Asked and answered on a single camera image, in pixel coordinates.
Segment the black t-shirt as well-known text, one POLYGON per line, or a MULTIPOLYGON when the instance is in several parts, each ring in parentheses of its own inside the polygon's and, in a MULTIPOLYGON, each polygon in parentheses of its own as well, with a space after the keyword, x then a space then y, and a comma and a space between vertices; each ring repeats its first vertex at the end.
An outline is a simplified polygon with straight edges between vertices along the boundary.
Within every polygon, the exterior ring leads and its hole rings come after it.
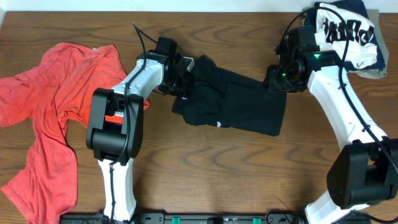
POLYGON ((206 55, 196 60, 192 73, 195 82, 191 94, 176 98, 172 107, 187 124, 280 134, 285 92, 270 91, 260 81, 218 67, 206 55))

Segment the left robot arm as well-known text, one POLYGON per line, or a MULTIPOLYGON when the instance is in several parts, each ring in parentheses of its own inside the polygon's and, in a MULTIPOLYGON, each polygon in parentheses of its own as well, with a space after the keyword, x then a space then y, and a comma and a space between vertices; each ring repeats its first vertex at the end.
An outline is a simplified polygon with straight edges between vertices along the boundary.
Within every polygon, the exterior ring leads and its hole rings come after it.
POLYGON ((92 97, 86 145, 101 168, 106 205, 102 223, 129 223, 136 209, 132 166, 143 139, 144 102, 158 88, 164 95, 188 94, 195 61, 179 53, 150 50, 120 83, 97 88, 92 97))

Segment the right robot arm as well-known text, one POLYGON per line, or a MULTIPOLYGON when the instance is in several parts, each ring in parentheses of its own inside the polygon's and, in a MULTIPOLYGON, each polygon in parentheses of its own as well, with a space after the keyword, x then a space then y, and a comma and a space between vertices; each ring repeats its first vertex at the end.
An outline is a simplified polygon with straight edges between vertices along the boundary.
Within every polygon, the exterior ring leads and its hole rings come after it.
POLYGON ((312 26, 285 32, 275 52, 280 62, 268 67, 264 86, 290 93, 309 90, 324 110, 340 149, 327 173, 327 191, 305 207, 305 222, 339 223, 395 198, 397 140, 367 113, 339 55, 320 49, 312 26))

